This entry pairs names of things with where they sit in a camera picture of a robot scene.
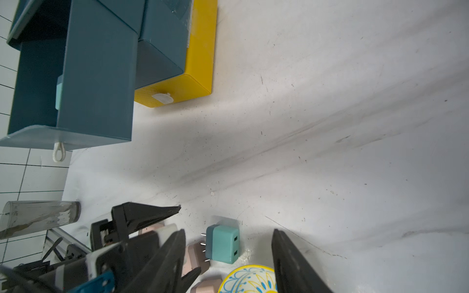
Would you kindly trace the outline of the teal drawer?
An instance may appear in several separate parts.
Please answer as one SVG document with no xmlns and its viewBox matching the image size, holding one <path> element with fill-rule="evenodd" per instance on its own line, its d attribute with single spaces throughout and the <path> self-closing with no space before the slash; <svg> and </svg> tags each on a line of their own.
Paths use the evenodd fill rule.
<svg viewBox="0 0 469 293">
<path fill-rule="evenodd" d="M 2 146 L 77 150 L 131 140 L 138 33 L 101 1 L 20 1 L 7 44 L 20 57 Z"/>
</svg>

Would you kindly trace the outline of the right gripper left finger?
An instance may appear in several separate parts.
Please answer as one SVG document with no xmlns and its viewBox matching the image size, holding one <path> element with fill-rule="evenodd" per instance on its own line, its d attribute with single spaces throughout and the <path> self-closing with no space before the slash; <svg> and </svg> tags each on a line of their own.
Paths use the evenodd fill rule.
<svg viewBox="0 0 469 293">
<path fill-rule="evenodd" d="M 186 248 L 184 230 L 171 234 L 164 245 L 122 291 L 124 293 L 185 293 L 196 281 L 201 268 L 182 275 Z"/>
</svg>

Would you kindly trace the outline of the teal plug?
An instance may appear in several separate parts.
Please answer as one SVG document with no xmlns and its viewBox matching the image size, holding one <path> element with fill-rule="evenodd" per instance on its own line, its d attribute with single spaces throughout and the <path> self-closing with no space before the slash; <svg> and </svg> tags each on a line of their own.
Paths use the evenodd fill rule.
<svg viewBox="0 0 469 293">
<path fill-rule="evenodd" d="M 205 232 L 205 257 L 209 260 L 234 264 L 240 255 L 239 229 L 212 225 Z"/>
<path fill-rule="evenodd" d="M 60 110 L 61 107 L 61 98 L 62 98 L 62 88 L 63 88 L 63 75 L 60 75 L 57 78 L 56 83 L 56 101 L 55 101 L 55 108 L 57 111 Z"/>
</svg>

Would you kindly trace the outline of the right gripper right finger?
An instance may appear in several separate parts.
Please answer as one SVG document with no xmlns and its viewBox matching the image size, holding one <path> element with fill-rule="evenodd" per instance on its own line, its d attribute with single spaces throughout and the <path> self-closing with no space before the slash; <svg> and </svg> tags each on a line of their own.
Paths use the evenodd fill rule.
<svg viewBox="0 0 469 293">
<path fill-rule="evenodd" d="M 272 235 L 272 256 L 280 293 L 332 293 L 284 231 Z"/>
</svg>

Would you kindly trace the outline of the yellow bottom drawer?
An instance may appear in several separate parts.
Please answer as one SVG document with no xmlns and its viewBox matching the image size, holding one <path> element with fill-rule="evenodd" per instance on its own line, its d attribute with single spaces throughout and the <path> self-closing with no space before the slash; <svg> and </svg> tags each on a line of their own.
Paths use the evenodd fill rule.
<svg viewBox="0 0 469 293">
<path fill-rule="evenodd" d="M 161 107 L 212 93 L 216 43 L 217 1 L 192 1 L 184 73 L 135 89 L 134 100 Z"/>
</svg>

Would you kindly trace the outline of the teal drawer cabinet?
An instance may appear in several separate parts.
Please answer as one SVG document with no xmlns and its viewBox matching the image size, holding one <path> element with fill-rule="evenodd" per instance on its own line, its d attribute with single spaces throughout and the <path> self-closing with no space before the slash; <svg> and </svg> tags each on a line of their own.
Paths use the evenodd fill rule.
<svg viewBox="0 0 469 293">
<path fill-rule="evenodd" d="M 184 73 L 192 1 L 101 1 L 138 33 L 135 88 Z"/>
</svg>

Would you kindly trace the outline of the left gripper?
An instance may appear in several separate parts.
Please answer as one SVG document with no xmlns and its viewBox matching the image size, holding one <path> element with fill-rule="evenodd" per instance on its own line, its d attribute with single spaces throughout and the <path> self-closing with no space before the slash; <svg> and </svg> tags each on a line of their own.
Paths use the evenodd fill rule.
<svg viewBox="0 0 469 293">
<path fill-rule="evenodd" d="M 39 280 L 51 293 L 119 293 L 123 291 L 161 247 L 159 234 L 150 230 L 129 235 L 166 220 L 181 206 L 153 206 L 128 202 L 112 208 L 111 236 L 121 241 L 91 251 L 72 239 L 62 261 L 45 261 Z"/>
</svg>

